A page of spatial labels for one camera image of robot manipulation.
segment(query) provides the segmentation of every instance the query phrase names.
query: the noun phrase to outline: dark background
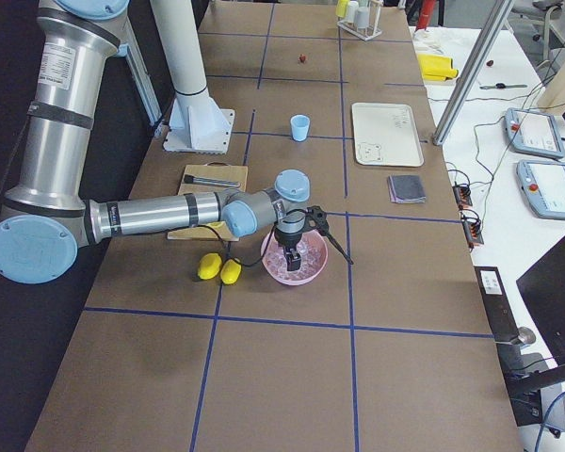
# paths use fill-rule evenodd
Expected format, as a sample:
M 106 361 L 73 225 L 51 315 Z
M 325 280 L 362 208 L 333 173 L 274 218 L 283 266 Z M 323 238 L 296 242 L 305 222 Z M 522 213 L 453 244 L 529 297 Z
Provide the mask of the dark background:
M 208 0 L 192 0 L 198 24 Z M 0 0 L 0 185 L 17 185 L 24 141 L 9 156 L 34 99 L 44 36 L 38 4 Z M 173 95 L 148 0 L 132 0 L 129 17 L 162 109 Z M 90 139 L 82 199 L 126 199 L 151 140 L 149 120 L 124 58 L 106 62 Z M 61 278 L 38 285 L 0 276 L 0 451 L 20 451 L 38 420 L 108 241 L 81 249 Z

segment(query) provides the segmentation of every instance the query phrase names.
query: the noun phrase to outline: yellow towel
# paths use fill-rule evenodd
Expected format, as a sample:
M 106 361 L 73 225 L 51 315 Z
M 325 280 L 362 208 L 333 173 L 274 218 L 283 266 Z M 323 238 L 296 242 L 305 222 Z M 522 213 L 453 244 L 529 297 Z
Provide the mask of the yellow towel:
M 452 58 L 443 55 L 416 54 L 425 80 L 444 81 L 456 78 L 459 70 L 452 68 Z

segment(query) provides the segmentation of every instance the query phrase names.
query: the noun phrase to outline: white table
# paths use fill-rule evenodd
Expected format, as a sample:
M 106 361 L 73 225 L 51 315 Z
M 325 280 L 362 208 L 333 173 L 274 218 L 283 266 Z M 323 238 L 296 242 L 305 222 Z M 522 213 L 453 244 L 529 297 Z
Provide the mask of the white table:
M 453 57 L 454 66 L 459 71 L 464 67 L 469 52 L 473 48 L 479 30 L 431 28 L 430 37 L 440 43 L 445 55 Z M 540 79 L 529 63 L 517 40 L 508 32 L 502 31 L 487 60 L 493 60 L 491 67 L 484 66 L 480 71 L 468 98 L 503 98 L 512 99 L 526 96 L 536 87 Z M 523 89 L 481 89 L 480 86 L 526 84 Z M 453 82 L 426 82 L 429 103 L 435 121 L 444 112 L 447 102 L 435 100 L 449 99 L 454 89 Z M 466 102 L 444 143 L 444 158 L 458 170 L 468 174 L 471 182 L 488 182 L 491 176 L 476 162 L 476 142 L 474 126 L 481 123 L 496 122 L 504 116 L 509 107 L 521 108 L 524 98 L 513 101 L 475 100 Z M 527 106 L 535 106 L 531 99 Z M 538 341 L 528 347 L 524 353 L 539 352 L 544 357 L 551 356 L 547 346 L 541 340 L 536 326 L 525 308 L 517 288 L 516 280 L 523 275 L 545 252 L 552 248 L 565 235 L 565 221 L 537 218 L 526 205 L 515 175 L 515 165 L 524 158 L 536 160 L 524 154 L 514 153 L 512 149 L 502 158 L 509 144 L 504 129 L 504 120 L 496 125 L 477 127 L 481 160 L 486 167 L 494 171 L 501 161 L 495 175 L 492 189 L 485 202 L 489 186 L 472 188 L 474 210 L 484 215 L 483 239 L 485 245 L 476 247 L 471 253 L 474 266 L 497 266 L 508 300 L 518 326 L 534 331 Z M 565 137 L 565 121 L 559 119 L 559 129 Z M 449 173 L 451 180 L 466 182 L 463 176 Z M 522 428 L 524 447 L 532 452 L 538 426 Z M 542 437 L 540 451 L 565 451 L 565 433 L 555 440 L 547 431 Z

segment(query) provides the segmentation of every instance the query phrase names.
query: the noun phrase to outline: aluminum frame post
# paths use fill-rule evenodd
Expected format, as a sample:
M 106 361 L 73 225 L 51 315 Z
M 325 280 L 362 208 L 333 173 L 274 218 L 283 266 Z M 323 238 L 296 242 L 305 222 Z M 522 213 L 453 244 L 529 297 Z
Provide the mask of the aluminum frame post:
M 456 87 L 450 96 L 448 105 L 445 107 L 442 118 L 433 133 L 433 143 L 435 145 L 440 146 L 444 144 L 452 128 L 452 124 L 454 124 L 471 87 L 476 81 L 477 74 L 484 60 L 490 52 L 490 49 L 492 49 L 498 33 L 500 33 L 500 30 L 512 10 L 513 1 L 514 0 L 496 0 L 492 12 L 483 25 L 481 32 L 479 32 L 473 50 L 464 65 L 462 75 L 456 82 Z

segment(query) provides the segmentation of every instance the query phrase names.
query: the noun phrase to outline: black monitor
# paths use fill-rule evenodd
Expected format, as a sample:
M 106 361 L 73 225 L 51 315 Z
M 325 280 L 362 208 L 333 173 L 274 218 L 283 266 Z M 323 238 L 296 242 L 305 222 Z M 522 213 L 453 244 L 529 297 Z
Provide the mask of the black monitor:
M 517 286 L 542 339 L 565 364 L 565 236 L 519 280 Z

